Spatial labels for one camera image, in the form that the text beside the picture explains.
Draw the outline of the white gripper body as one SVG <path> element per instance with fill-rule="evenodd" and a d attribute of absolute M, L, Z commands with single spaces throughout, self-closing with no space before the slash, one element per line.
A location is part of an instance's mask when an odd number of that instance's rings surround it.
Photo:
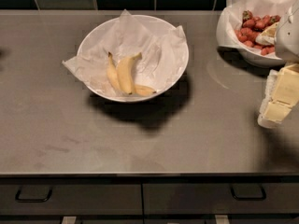
<path fill-rule="evenodd" d="M 275 37 L 276 55 L 290 63 L 299 63 L 299 1 L 281 17 Z"/>

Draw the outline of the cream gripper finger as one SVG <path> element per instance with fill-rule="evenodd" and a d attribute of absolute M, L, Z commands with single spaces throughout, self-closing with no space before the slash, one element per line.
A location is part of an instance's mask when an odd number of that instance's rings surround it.
<path fill-rule="evenodd" d="M 299 64 L 286 63 L 278 71 L 275 87 L 271 92 L 264 115 L 267 119 L 280 123 L 292 111 L 299 101 Z"/>
<path fill-rule="evenodd" d="M 259 109 L 259 116 L 257 118 L 257 122 L 261 127 L 266 129 L 274 129 L 277 127 L 277 124 L 274 121 L 267 119 L 264 115 L 265 109 L 267 108 L 268 103 L 272 100 L 271 92 L 275 87 L 275 83 L 278 78 L 278 71 L 271 70 L 267 77 L 265 83 L 265 90 L 264 90 L 264 98 L 262 100 L 260 109 Z"/>

